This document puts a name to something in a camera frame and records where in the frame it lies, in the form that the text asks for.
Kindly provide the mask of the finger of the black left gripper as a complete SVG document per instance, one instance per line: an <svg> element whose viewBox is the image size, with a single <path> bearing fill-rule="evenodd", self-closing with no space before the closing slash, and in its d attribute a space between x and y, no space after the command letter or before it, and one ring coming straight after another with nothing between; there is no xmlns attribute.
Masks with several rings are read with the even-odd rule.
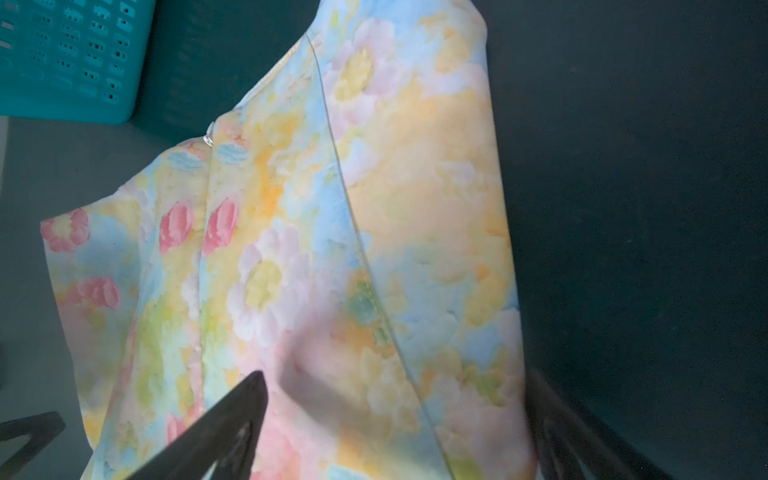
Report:
<svg viewBox="0 0 768 480"><path fill-rule="evenodd" d="M55 411L2 422L2 442L24 438L25 443L1 463L1 476L16 476L65 428L63 418Z"/></svg>

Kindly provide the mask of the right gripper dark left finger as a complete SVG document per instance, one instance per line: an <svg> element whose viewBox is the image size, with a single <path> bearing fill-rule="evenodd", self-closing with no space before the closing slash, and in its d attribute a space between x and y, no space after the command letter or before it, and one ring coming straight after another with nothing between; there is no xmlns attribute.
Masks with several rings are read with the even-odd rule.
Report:
<svg viewBox="0 0 768 480"><path fill-rule="evenodd" d="M252 372L131 477L248 479L268 400L263 373Z"/></svg>

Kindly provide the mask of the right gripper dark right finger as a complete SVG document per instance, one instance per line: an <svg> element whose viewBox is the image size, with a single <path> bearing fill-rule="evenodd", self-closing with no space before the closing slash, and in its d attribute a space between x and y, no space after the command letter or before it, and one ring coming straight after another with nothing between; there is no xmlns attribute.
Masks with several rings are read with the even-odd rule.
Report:
<svg viewBox="0 0 768 480"><path fill-rule="evenodd" d="M542 372L526 376L526 409L545 479L664 479L642 455Z"/></svg>

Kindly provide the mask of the floral skirt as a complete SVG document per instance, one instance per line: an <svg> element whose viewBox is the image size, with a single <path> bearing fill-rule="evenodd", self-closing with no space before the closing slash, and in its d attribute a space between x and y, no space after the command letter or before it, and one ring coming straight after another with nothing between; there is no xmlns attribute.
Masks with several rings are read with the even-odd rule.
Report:
<svg viewBox="0 0 768 480"><path fill-rule="evenodd" d="M254 371L254 479L532 479L469 1L323 1L205 135L45 220L92 454L123 479Z"/></svg>

